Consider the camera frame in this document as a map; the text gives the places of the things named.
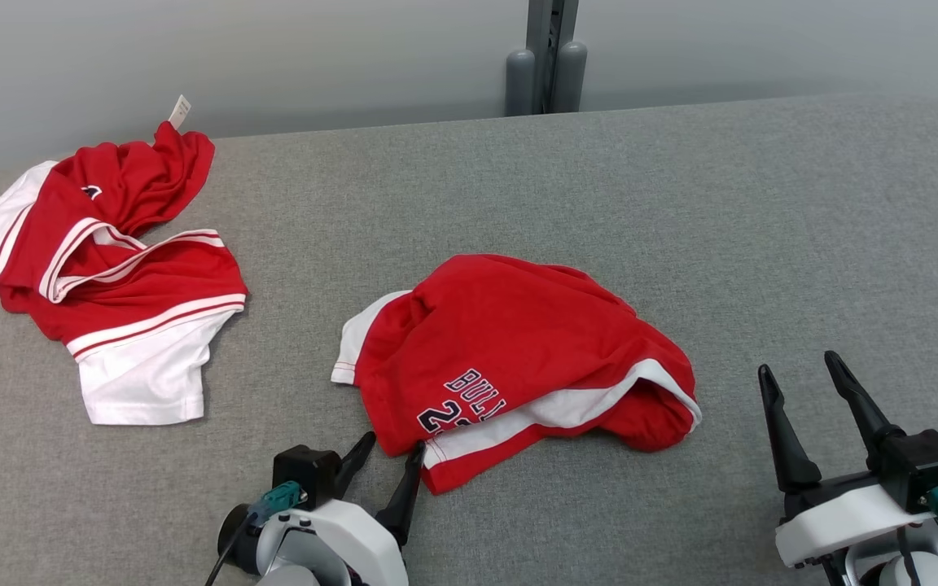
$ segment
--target gray cylinder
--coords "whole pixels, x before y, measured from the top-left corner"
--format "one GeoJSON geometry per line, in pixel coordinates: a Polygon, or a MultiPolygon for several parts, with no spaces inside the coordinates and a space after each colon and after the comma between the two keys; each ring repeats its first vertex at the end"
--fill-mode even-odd
{"type": "Polygon", "coordinates": [[[528,49],[518,49],[506,57],[506,116],[531,114],[535,57],[528,49]]]}
{"type": "Polygon", "coordinates": [[[585,57],[589,50],[580,41],[570,41],[555,55],[550,112],[577,112],[581,106],[581,85],[585,82],[585,57]]]}

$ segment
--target red fabric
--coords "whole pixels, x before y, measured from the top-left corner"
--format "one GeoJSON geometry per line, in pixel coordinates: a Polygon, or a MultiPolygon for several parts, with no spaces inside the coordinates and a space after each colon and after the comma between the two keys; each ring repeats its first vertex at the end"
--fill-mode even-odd
{"type": "MultiPolygon", "coordinates": [[[[212,166],[212,142],[201,133],[160,124],[154,144],[142,142],[78,149],[49,171],[21,227],[0,283],[38,289],[68,231],[85,218],[138,237],[156,223],[175,218],[197,195],[212,166]],[[100,193],[90,197],[86,188],[100,193]]],[[[92,264],[90,274],[112,266],[92,264]]]]}
{"type": "Polygon", "coordinates": [[[72,229],[92,218],[135,237],[171,220],[204,185],[213,148],[204,134],[180,136],[172,124],[163,122],[153,145],[104,143],[81,148],[56,164],[38,191],[10,259],[0,260],[7,263],[0,277],[5,310],[30,314],[46,337],[67,344],[187,301],[247,293],[238,264],[226,248],[185,237],[147,252],[123,278],[75,286],[58,304],[40,292],[52,267],[59,266],[60,277],[89,277],[140,255],[145,246],[138,242],[97,243],[94,231],[107,230],[101,225],[77,234],[72,229]],[[60,252],[71,243],[77,247],[62,256],[60,252]]]}
{"type": "MultiPolygon", "coordinates": [[[[488,415],[500,418],[555,390],[613,387],[645,359],[660,363],[694,397],[682,350],[587,274],[505,256],[455,256],[379,312],[357,358],[354,385],[379,445],[397,456],[418,440],[488,415]],[[475,397],[445,388],[468,370],[498,389],[475,408],[475,397]],[[439,430],[428,430],[420,415],[438,409],[447,417],[446,401],[457,405],[457,418],[433,420],[439,430]]],[[[596,426],[632,448],[662,449],[682,441],[692,424],[680,400],[640,379],[597,417],[570,427],[533,424],[494,448],[433,466],[425,476],[433,492],[450,490],[540,438],[596,426]]]]}

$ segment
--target white wall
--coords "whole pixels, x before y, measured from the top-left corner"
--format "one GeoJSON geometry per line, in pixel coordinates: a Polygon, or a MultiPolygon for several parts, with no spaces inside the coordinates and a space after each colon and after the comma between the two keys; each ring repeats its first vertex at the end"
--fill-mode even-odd
{"type": "Polygon", "coordinates": [[[938,97],[938,0],[581,0],[581,110],[841,90],[938,97]]]}
{"type": "Polygon", "coordinates": [[[502,114],[528,0],[0,0],[0,167],[150,136],[502,114]]]}

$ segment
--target black cable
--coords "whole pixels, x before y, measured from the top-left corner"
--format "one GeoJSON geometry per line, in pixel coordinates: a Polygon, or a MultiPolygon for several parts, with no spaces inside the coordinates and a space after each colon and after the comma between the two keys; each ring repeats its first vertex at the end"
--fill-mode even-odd
{"type": "Polygon", "coordinates": [[[845,578],[842,578],[842,575],[846,574],[845,568],[842,566],[845,563],[845,556],[842,552],[844,552],[844,549],[839,549],[838,552],[829,553],[829,555],[820,558],[823,574],[827,576],[827,582],[831,583],[831,586],[848,586],[845,583],[845,578]]]}
{"type": "Polygon", "coordinates": [[[911,576],[911,586],[922,586],[922,581],[918,579],[918,570],[914,567],[911,546],[907,543],[907,526],[896,530],[896,541],[900,542],[900,553],[904,555],[904,567],[907,568],[907,575],[911,576]]]}
{"type": "Polygon", "coordinates": [[[234,534],[231,535],[230,541],[226,542],[226,545],[223,546],[222,552],[219,553],[219,559],[216,560],[216,565],[213,566],[211,574],[208,574],[208,579],[205,580],[205,586],[212,586],[213,582],[216,582],[216,576],[219,575],[220,568],[223,567],[223,562],[226,561],[226,556],[230,555],[230,550],[234,549],[234,544],[238,542],[238,537],[248,529],[249,524],[256,520],[258,515],[256,513],[248,513],[248,516],[245,517],[245,520],[239,524],[238,529],[234,531],[234,534]]]}

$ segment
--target white trim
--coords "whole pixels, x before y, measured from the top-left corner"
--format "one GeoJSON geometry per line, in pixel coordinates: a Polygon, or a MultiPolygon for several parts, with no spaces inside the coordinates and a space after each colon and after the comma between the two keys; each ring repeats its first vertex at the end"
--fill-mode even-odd
{"type": "Polygon", "coordinates": [[[74,356],[78,360],[85,360],[86,357],[96,355],[97,352],[103,352],[103,350],[111,350],[114,348],[119,348],[120,346],[124,346],[132,342],[138,342],[146,338],[152,338],[160,334],[161,331],[170,330],[170,329],[173,329],[173,327],[182,326],[182,324],[197,321],[207,316],[219,315],[219,314],[224,314],[224,313],[229,316],[229,315],[234,315],[235,313],[241,313],[242,311],[245,311],[245,304],[215,305],[215,307],[206,308],[205,311],[201,311],[201,312],[194,311],[190,313],[190,315],[185,315],[178,319],[172,319],[167,322],[160,323],[158,326],[153,326],[150,330],[140,331],[140,333],[137,333],[133,336],[125,336],[125,337],[112,339],[111,341],[108,341],[108,342],[105,342],[103,344],[96,346],[96,348],[90,348],[90,346],[86,346],[86,348],[78,350],[78,352],[76,352],[74,356]]]}
{"type": "MultiPolygon", "coordinates": [[[[112,231],[112,226],[109,226],[109,225],[105,226],[105,229],[107,229],[107,231],[112,231]]],[[[104,230],[104,227],[100,227],[100,229],[95,230],[94,234],[99,234],[100,230],[104,230]]],[[[119,263],[118,265],[111,267],[108,270],[98,272],[97,274],[85,275],[84,277],[78,277],[77,275],[74,275],[74,277],[62,277],[62,278],[53,279],[52,296],[47,297],[47,298],[49,301],[52,301],[52,303],[58,304],[60,303],[60,301],[64,300],[64,297],[67,297],[68,291],[70,291],[71,289],[74,289],[75,286],[81,285],[83,282],[119,281],[119,279],[125,278],[125,275],[130,274],[130,272],[133,272],[134,268],[137,267],[138,264],[140,264],[140,260],[144,259],[145,256],[149,255],[150,252],[152,252],[153,250],[157,248],[161,248],[163,246],[166,246],[168,244],[172,244],[175,242],[199,242],[201,244],[208,244],[209,246],[215,246],[216,248],[224,247],[223,241],[220,240],[219,233],[217,233],[216,230],[185,231],[185,233],[176,234],[176,236],[172,238],[168,238],[168,240],[157,243],[156,245],[153,245],[150,247],[144,246],[142,243],[140,243],[140,245],[142,246],[142,250],[138,252],[137,255],[128,257],[128,259],[123,260],[122,263],[119,263]]]]}
{"type": "Polygon", "coordinates": [[[7,267],[7,261],[12,255],[12,249],[16,245],[16,237],[20,236],[20,229],[23,227],[24,222],[27,221],[27,215],[31,212],[31,208],[34,207],[34,203],[27,205],[24,210],[16,216],[16,221],[12,223],[10,231],[8,231],[7,238],[2,244],[2,249],[0,251],[0,277],[2,277],[2,271],[7,267]]]}
{"type": "Polygon", "coordinates": [[[629,372],[620,382],[606,389],[561,389],[485,422],[444,431],[442,435],[428,441],[435,449],[429,449],[425,453],[422,464],[432,468],[436,464],[455,460],[469,453],[496,448],[533,424],[562,429],[584,426],[614,407],[640,378],[655,383],[680,400],[693,415],[690,431],[697,427],[700,423],[700,407],[696,401],[678,386],[661,363],[648,357],[629,368],[629,372]]]}
{"type": "Polygon", "coordinates": [[[125,236],[115,229],[115,226],[105,226],[103,230],[93,232],[93,242],[100,246],[118,246],[128,250],[142,250],[146,248],[136,238],[125,236]]]}
{"type": "Polygon", "coordinates": [[[55,160],[46,160],[45,163],[36,164],[12,182],[10,188],[0,195],[0,249],[2,249],[0,266],[5,266],[12,253],[12,245],[16,241],[15,235],[19,233],[20,226],[23,225],[27,216],[25,210],[34,204],[38,198],[38,192],[42,190],[42,183],[45,183],[49,171],[55,165],[55,160]]]}
{"type": "Polygon", "coordinates": [[[342,326],[342,339],[339,341],[339,359],[331,370],[331,381],[353,385],[353,372],[357,368],[357,359],[361,357],[361,348],[364,348],[364,338],[368,337],[371,324],[375,323],[379,312],[383,311],[391,301],[398,300],[409,294],[408,291],[395,291],[383,295],[374,304],[368,305],[364,311],[349,318],[342,326]]]}
{"type": "MultiPolygon", "coordinates": [[[[100,348],[111,348],[112,345],[114,345],[104,344],[104,342],[111,342],[112,340],[119,340],[119,342],[130,342],[136,339],[135,336],[137,335],[144,336],[152,334],[157,326],[161,326],[161,324],[165,324],[166,322],[170,323],[171,326],[178,326],[179,323],[185,323],[186,321],[189,321],[189,319],[174,318],[188,312],[199,310],[199,308],[212,308],[215,307],[215,305],[223,305],[223,307],[216,308],[216,310],[211,312],[218,313],[223,311],[232,311],[235,310],[235,308],[237,308],[239,311],[241,308],[244,308],[244,304],[245,295],[239,293],[232,295],[220,295],[217,297],[208,297],[205,298],[205,300],[187,301],[187,303],[176,305],[176,307],[171,308],[166,312],[162,312],[159,315],[137,321],[135,323],[129,323],[127,326],[112,327],[109,330],[92,331],[92,333],[85,334],[85,336],[79,336],[78,338],[71,340],[71,342],[68,342],[67,349],[68,352],[71,352],[71,355],[74,356],[77,355],[77,353],[82,352],[82,350],[89,348],[90,346],[103,344],[97,348],[96,352],[99,352],[100,348]]],[[[204,315],[208,314],[193,315],[190,316],[190,319],[204,317],[204,315]]]]}
{"type": "Polygon", "coordinates": [[[52,259],[49,260],[49,264],[46,266],[46,271],[42,273],[42,280],[38,282],[38,294],[49,301],[53,301],[49,286],[50,283],[56,281],[56,275],[59,275],[60,267],[64,266],[64,260],[74,252],[75,248],[78,248],[82,240],[89,236],[89,232],[92,231],[90,226],[93,226],[93,230],[96,230],[97,227],[107,225],[107,222],[101,222],[96,218],[82,218],[75,222],[74,226],[71,226],[71,229],[68,230],[67,236],[64,236],[64,240],[60,241],[56,253],[53,253],[52,259]]]}

